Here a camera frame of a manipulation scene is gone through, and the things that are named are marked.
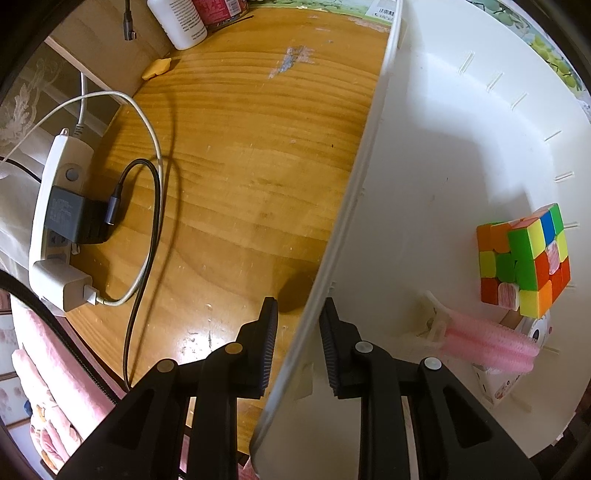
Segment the red container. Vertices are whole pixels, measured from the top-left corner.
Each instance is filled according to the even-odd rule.
[[[193,0],[193,3],[208,30],[225,27],[248,12],[246,0]]]

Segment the white bottle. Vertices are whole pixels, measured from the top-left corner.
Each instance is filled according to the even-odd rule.
[[[194,47],[207,37],[191,0],[148,0],[148,7],[177,50]]]

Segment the white plastic container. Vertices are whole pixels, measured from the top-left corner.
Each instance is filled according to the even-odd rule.
[[[398,0],[395,18],[401,7]],[[479,297],[475,229],[491,219],[558,202],[576,259],[551,309],[548,348],[492,415],[532,456],[561,435],[589,383],[588,103],[522,31],[477,5],[404,0],[402,18],[339,217],[250,445],[263,479],[357,478],[361,402],[338,400],[329,386],[317,327],[324,297],[364,340],[416,363],[428,355],[400,339],[417,331],[426,290],[475,317],[506,313]],[[485,402],[472,366],[447,364]]]
[[[148,7],[177,50],[187,50],[207,37],[191,0],[148,0]]]

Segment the wooden table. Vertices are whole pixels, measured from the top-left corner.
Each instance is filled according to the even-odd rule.
[[[135,96],[160,139],[168,191],[131,343],[133,382],[161,358],[191,362],[233,341],[257,318],[263,298],[274,296],[280,316],[272,386],[340,207],[388,34],[312,10],[259,8],[252,15],[175,53],[173,69]],[[278,72],[287,49],[299,46],[309,59]],[[154,158],[154,150],[143,123],[124,107],[96,152],[88,194],[107,199],[137,157]],[[153,191],[145,169],[132,173],[110,240],[73,258],[111,297],[128,288],[146,256]],[[132,303],[68,314],[119,374]],[[243,452],[263,405],[238,403]]]

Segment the black power adapter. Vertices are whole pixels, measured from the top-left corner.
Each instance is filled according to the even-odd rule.
[[[90,200],[54,186],[51,189],[45,227],[79,245],[101,244],[107,240],[107,202]]]

